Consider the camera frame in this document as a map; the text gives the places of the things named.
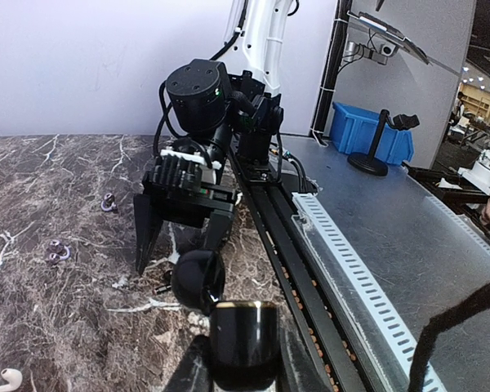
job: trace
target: blue plastic bin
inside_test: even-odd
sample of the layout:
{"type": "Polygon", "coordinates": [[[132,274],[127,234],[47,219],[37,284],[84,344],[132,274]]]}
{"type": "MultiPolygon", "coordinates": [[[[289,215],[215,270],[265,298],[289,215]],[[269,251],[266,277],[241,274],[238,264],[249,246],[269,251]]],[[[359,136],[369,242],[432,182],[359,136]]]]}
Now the blue plastic bin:
{"type": "MultiPolygon", "coordinates": [[[[379,113],[334,102],[331,140],[340,153],[368,153],[376,133],[379,113]]],[[[383,131],[376,158],[389,165],[400,165],[414,156],[410,131],[396,131],[388,126],[383,131]]]]}

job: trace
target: cable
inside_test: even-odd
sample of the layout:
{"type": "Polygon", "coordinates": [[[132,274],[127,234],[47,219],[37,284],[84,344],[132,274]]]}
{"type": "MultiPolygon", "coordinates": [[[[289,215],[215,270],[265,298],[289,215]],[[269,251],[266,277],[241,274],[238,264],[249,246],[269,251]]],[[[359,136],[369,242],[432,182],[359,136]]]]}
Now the cable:
{"type": "Polygon", "coordinates": [[[188,136],[181,137],[179,139],[174,140],[172,143],[174,148],[178,147],[192,147],[193,149],[197,149],[200,153],[202,153],[203,159],[205,159],[205,163],[209,169],[212,169],[212,160],[207,152],[205,146],[200,145],[196,140],[191,139],[188,136]]]}
{"type": "Polygon", "coordinates": [[[307,193],[309,193],[309,189],[307,187],[307,173],[305,173],[305,168],[303,167],[303,163],[301,163],[301,161],[292,154],[291,154],[291,159],[296,163],[297,166],[300,167],[301,176],[303,177],[303,180],[302,180],[303,192],[305,194],[307,194],[307,193]]]}
{"type": "Polygon", "coordinates": [[[218,60],[222,57],[235,43],[238,41],[239,35],[242,32],[243,25],[245,25],[245,18],[247,16],[248,0],[243,2],[242,14],[239,17],[238,26],[232,34],[230,40],[213,56],[211,60],[218,60]]]}
{"type": "Polygon", "coordinates": [[[465,322],[485,310],[490,309],[490,283],[470,294],[458,305],[445,310],[430,319],[423,328],[417,342],[410,367],[408,392],[421,392],[428,372],[428,362],[435,348],[435,341],[441,332],[465,322]]]}
{"type": "Polygon", "coordinates": [[[301,173],[301,167],[297,164],[297,162],[292,159],[292,158],[289,158],[288,159],[288,162],[294,166],[294,168],[296,169],[296,172],[297,172],[297,180],[298,180],[298,185],[299,185],[299,190],[298,192],[300,194],[305,194],[306,192],[303,190],[303,182],[305,181],[304,180],[304,177],[303,177],[303,173],[301,173]]]}
{"type": "Polygon", "coordinates": [[[281,181],[281,170],[283,166],[283,142],[281,140],[281,134],[276,133],[276,141],[278,142],[278,174],[276,175],[276,182],[281,181]]]}
{"type": "MultiPolygon", "coordinates": [[[[167,114],[171,111],[172,104],[169,104],[167,107],[167,114]]],[[[159,142],[160,142],[160,136],[162,135],[162,129],[163,125],[165,124],[165,116],[162,115],[162,118],[160,119],[160,122],[158,123],[158,128],[156,128],[156,133],[154,134],[154,141],[153,141],[153,156],[156,158],[159,154],[158,147],[159,147],[159,142]]]]}
{"type": "Polygon", "coordinates": [[[352,0],[338,0],[332,36],[327,50],[327,59],[323,71],[318,96],[318,102],[314,111],[312,123],[310,125],[310,135],[317,139],[315,132],[323,134],[327,118],[330,113],[334,90],[336,89],[337,70],[341,66],[343,51],[348,36],[349,11],[352,7],[352,0]]]}
{"type": "MultiPolygon", "coordinates": [[[[211,60],[218,60],[220,57],[222,57],[238,40],[239,35],[241,33],[241,30],[243,28],[243,25],[245,25],[245,18],[247,16],[247,7],[248,7],[248,0],[245,0],[243,3],[243,8],[242,8],[242,13],[239,17],[238,21],[238,26],[236,27],[236,30],[234,31],[234,34],[232,38],[213,56],[211,57],[211,60]]],[[[165,90],[165,82],[162,84],[163,90],[165,90]]],[[[160,93],[160,104],[162,103],[162,96],[163,96],[164,91],[160,93]]],[[[156,133],[154,134],[154,141],[153,141],[153,155],[154,157],[157,157],[159,154],[158,151],[158,145],[159,145],[159,139],[160,136],[162,135],[162,129],[163,125],[165,123],[168,123],[167,126],[169,127],[170,121],[168,121],[168,114],[172,109],[172,103],[170,103],[167,107],[165,105],[162,105],[162,111],[163,115],[162,118],[160,119],[160,122],[158,123],[158,127],[156,128],[156,133]]],[[[176,132],[172,127],[169,128],[171,133],[175,135],[176,132]]]]}
{"type": "Polygon", "coordinates": [[[287,16],[293,16],[299,9],[300,9],[300,0],[296,0],[296,8],[294,8],[294,11],[290,12],[287,16]]]}
{"type": "Polygon", "coordinates": [[[344,55],[343,57],[341,57],[342,59],[346,59],[347,57],[354,57],[354,56],[357,56],[359,54],[359,51],[361,50],[361,45],[358,45],[358,50],[352,54],[352,55],[344,55]]]}
{"type": "Polygon", "coordinates": [[[368,29],[368,42],[367,42],[367,46],[369,43],[372,44],[372,47],[374,48],[375,51],[377,51],[376,49],[376,45],[374,45],[374,42],[373,42],[373,38],[376,37],[376,34],[377,34],[377,31],[374,32],[374,34],[371,35],[371,30],[368,29]]]}
{"type": "Polygon", "coordinates": [[[167,108],[167,105],[165,105],[165,82],[163,82],[160,85],[158,95],[160,99],[160,105],[162,106],[163,117],[165,118],[165,123],[167,124],[167,128],[169,128],[169,132],[173,136],[180,139],[181,138],[180,134],[176,132],[176,130],[172,127],[171,120],[169,119],[169,109],[167,108]]]}
{"type": "Polygon", "coordinates": [[[342,71],[342,70],[343,70],[343,69],[344,69],[344,68],[345,68],[347,65],[351,65],[352,63],[355,63],[356,61],[360,61],[360,60],[361,60],[361,59],[362,59],[362,58],[365,56],[365,46],[364,46],[364,45],[361,45],[361,44],[359,44],[359,45],[360,45],[360,46],[363,48],[363,53],[362,53],[362,55],[361,55],[361,56],[360,56],[358,59],[355,59],[355,60],[349,61],[349,62],[347,62],[346,64],[342,65],[342,66],[341,66],[341,67],[338,69],[338,71],[337,71],[337,73],[338,73],[338,74],[339,74],[339,73],[340,73],[340,72],[341,72],[341,71],[342,71]]]}
{"type": "Polygon", "coordinates": [[[311,131],[311,133],[312,133],[312,137],[314,138],[314,140],[316,140],[321,147],[328,147],[328,143],[321,138],[323,136],[323,132],[316,131],[313,129],[311,131]]]}

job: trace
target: earbud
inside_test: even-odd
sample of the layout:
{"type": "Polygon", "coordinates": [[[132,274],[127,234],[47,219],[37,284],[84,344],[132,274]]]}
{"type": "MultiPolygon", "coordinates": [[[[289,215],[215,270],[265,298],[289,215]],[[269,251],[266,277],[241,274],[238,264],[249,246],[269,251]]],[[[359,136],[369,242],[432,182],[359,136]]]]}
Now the earbud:
{"type": "Polygon", "coordinates": [[[3,369],[0,376],[9,384],[0,385],[0,392],[12,392],[20,388],[22,384],[22,373],[16,369],[3,369]]]}

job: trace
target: white wall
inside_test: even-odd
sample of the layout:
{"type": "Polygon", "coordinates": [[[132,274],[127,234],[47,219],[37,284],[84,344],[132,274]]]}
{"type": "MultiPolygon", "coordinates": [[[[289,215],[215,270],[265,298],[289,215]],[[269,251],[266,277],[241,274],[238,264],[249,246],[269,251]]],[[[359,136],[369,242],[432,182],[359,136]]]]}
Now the white wall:
{"type": "MultiPolygon", "coordinates": [[[[220,49],[231,4],[0,0],[0,136],[154,133],[159,84],[220,49]]],[[[310,127],[335,10],[305,0],[288,19],[283,131],[310,127]]]]}
{"type": "MultiPolygon", "coordinates": [[[[425,53],[460,73],[470,40],[475,0],[386,0],[375,12],[373,0],[354,0],[364,11],[400,29],[425,53]]],[[[356,42],[368,36],[349,29],[356,42]]],[[[339,75],[334,101],[379,112],[417,114],[421,125],[412,131],[416,154],[412,164],[430,167],[448,122],[459,75],[438,65],[425,65],[400,51],[382,66],[360,60],[339,75]]]]}

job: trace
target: marble surface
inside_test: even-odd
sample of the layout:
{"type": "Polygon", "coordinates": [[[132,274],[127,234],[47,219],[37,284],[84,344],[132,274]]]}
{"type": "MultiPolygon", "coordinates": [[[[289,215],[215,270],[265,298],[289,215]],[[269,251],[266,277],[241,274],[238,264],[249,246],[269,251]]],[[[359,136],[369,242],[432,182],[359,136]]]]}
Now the marble surface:
{"type": "MultiPolygon", "coordinates": [[[[0,138],[0,371],[24,375],[18,391],[160,391],[208,321],[182,309],[162,275],[201,243],[200,230],[164,225],[154,262],[135,272],[132,195],[151,160],[133,136],[0,138]],[[119,213],[100,209],[113,192],[119,213]],[[50,266],[59,239],[68,261],[50,266]]],[[[223,181],[235,184],[227,170],[223,181]]],[[[240,203],[222,256],[225,297],[283,294],[247,208],[240,203]]]]}

